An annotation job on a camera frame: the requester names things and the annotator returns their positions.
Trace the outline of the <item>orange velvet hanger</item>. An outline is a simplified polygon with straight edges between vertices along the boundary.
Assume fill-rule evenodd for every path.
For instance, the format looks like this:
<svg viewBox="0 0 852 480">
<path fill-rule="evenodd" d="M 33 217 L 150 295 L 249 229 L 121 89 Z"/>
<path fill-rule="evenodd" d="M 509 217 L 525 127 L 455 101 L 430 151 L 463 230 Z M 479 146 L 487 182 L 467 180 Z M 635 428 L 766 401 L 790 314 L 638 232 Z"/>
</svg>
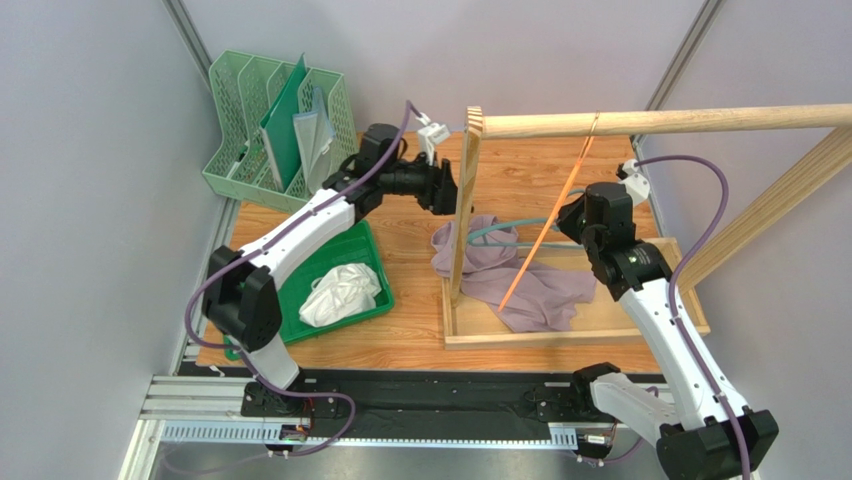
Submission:
<svg viewBox="0 0 852 480">
<path fill-rule="evenodd" d="M 507 304 L 508 304 L 509 300 L 511 299 L 513 293 L 517 289 L 517 286 L 519 285 L 520 281 L 522 280 L 523 276 L 525 275 L 526 271 L 528 270 L 528 267 L 529 267 L 530 263 L 532 262 L 534 256 L 536 255 L 537 251 L 541 247 L 541 245 L 542 245 L 542 243 L 543 243 L 543 241 L 544 241 L 544 239 L 547 235 L 547 232 L 553 226 L 553 224 L 554 224 L 554 222 L 555 222 L 555 220 L 558 216 L 559 209 L 565 203 L 565 201 L 567 200 L 567 197 L 569 196 L 571 189 L 574 187 L 574 184 L 576 182 L 578 174 L 579 174 L 580 170 L 582 169 L 583 163 L 585 162 L 585 159 L 588 155 L 588 152 L 589 152 L 591 146 L 594 143 L 594 140 L 595 140 L 594 134 L 595 134 L 598 122 L 599 122 L 600 115 L 601 115 L 600 111 L 597 111 L 594 114 L 592 123 L 591 123 L 590 128 L 587 132 L 584 143 L 583 143 L 583 145 L 580 149 L 580 152 L 577 156 L 577 159 L 576 159 L 576 161 L 575 161 L 575 163 L 574 163 L 574 165 L 573 165 L 573 167 L 572 167 L 572 169 L 569 173 L 569 176 L 567 177 L 567 179 L 566 179 L 566 181 L 565 181 L 565 183 L 564 183 L 564 185 L 563 185 L 563 187 L 560 191 L 560 194 L 559 194 L 557 200 L 553 204 L 552 209 L 551 209 L 548 217 L 546 218 L 546 220 L 543 224 L 543 227 L 540 230 L 535 242 L 533 243 L 532 247 L 529 250 L 529 253 L 525 257 L 525 259 L 522 263 L 522 266 L 520 267 L 515 278 L 511 282 L 511 284 L 510 284 L 508 290 L 506 291 L 504 297 L 502 298 L 502 300 L 501 300 L 501 302 L 498 306 L 499 312 L 502 312 L 505 309 L 505 307 L 507 306 Z"/>
</svg>

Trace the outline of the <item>teal hanger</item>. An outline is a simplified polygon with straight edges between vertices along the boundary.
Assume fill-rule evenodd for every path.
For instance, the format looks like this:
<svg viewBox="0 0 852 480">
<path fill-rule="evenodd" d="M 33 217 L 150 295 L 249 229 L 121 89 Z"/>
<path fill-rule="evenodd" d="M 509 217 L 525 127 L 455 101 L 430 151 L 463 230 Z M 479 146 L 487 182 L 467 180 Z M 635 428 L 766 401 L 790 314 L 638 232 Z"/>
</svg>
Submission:
<svg viewBox="0 0 852 480">
<path fill-rule="evenodd" d="M 576 189 L 572 189 L 569 192 L 569 196 L 579 195 L 581 193 L 583 193 L 583 190 L 576 188 Z M 502 241 L 502 240 L 492 241 L 492 240 L 489 240 L 489 238 L 492 238 L 492 237 L 494 237 L 494 235 L 497 235 L 495 232 L 498 232 L 498 231 L 506 231 L 508 233 L 514 232 L 514 234 L 517 234 L 517 227 L 544 224 L 546 220 L 547 220 L 547 218 L 540 217 L 540 218 L 527 218 L 527 219 L 520 219 L 520 220 L 513 220 L 513 221 L 508 221 L 508 222 L 496 223 L 496 224 L 493 224 L 493 225 L 490 225 L 490 226 L 487 226 L 487 227 L 476 229 L 476 230 L 472 231 L 471 233 L 469 233 L 468 237 L 467 237 L 467 243 L 468 243 L 468 246 L 472 246 L 472 247 L 501 247 L 501 248 L 502 247 L 506 247 L 506 248 L 509 248 L 509 247 L 517 247 L 517 248 L 532 247 L 532 246 L 534 246 L 534 242 L 517 241 L 517 235 L 515 235 L 515 240 L 511 240 L 511 241 Z M 582 249 L 581 246 L 579 246 L 577 244 L 570 243 L 570 242 L 567 243 L 567 244 L 560 244 L 560 243 L 557 243 L 557 242 L 543 242 L 541 247 L 547 248 L 547 249 L 561 249 L 561 250 Z"/>
</svg>

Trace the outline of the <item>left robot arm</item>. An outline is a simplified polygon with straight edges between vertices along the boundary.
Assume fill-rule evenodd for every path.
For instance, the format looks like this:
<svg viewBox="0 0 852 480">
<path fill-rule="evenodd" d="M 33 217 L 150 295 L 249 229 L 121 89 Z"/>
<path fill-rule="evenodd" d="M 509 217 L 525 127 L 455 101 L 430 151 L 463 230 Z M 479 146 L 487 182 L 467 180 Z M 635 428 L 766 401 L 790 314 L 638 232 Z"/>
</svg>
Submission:
<svg viewBox="0 0 852 480">
<path fill-rule="evenodd" d="M 454 213 L 458 187 L 451 163 L 436 153 L 450 131 L 429 122 L 417 135 L 420 151 L 408 161 L 400 152 L 399 128 L 371 125 L 358 151 L 300 210 L 241 249 L 222 246 L 211 255 L 207 279 L 190 304 L 234 342 L 270 389 L 287 389 L 300 373 L 279 334 L 278 293 L 305 260 L 380 206 L 386 195 L 412 196 L 434 215 Z"/>
</svg>

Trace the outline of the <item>mauve tank top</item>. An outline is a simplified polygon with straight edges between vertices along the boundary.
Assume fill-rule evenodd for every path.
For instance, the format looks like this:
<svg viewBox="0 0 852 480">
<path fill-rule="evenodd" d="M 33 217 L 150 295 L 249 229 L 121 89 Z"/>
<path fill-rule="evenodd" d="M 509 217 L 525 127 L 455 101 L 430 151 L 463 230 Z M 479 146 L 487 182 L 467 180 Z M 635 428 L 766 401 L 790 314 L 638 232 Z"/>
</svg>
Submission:
<svg viewBox="0 0 852 480">
<path fill-rule="evenodd" d="M 495 232 L 489 240 L 517 234 Z M 491 308 L 515 333 L 569 331 L 578 304 L 594 300 L 597 280 L 589 271 L 567 271 L 533 261 L 502 312 L 498 306 L 522 266 L 517 247 L 467 246 L 460 290 Z"/>
</svg>

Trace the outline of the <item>white tank top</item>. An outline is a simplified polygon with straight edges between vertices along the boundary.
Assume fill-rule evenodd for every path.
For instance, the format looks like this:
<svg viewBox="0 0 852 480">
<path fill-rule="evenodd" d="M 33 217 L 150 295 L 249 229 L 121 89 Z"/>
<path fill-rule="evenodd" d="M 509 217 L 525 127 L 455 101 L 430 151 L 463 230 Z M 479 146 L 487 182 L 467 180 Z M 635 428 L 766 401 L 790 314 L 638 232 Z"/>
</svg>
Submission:
<svg viewBox="0 0 852 480">
<path fill-rule="evenodd" d="M 299 320 L 315 328 L 334 325 L 374 309 L 381 292 L 378 275 L 367 264 L 333 267 L 311 284 L 311 293 L 298 310 Z"/>
</svg>

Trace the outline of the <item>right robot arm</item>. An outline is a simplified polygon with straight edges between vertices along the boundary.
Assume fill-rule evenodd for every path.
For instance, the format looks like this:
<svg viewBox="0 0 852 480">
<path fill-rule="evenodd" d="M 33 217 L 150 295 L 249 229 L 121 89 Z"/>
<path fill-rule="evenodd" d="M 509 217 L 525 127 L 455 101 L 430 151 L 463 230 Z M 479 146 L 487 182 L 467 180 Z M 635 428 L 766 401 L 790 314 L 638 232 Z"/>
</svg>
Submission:
<svg viewBox="0 0 852 480">
<path fill-rule="evenodd" d="M 636 236 L 625 185 L 588 186 L 559 211 L 562 233 L 581 244 L 598 282 L 638 327 L 669 387 L 666 402 L 609 363 L 574 375 L 586 404 L 653 445 L 670 479 L 748 478 L 779 434 L 712 358 L 659 248 Z"/>
</svg>

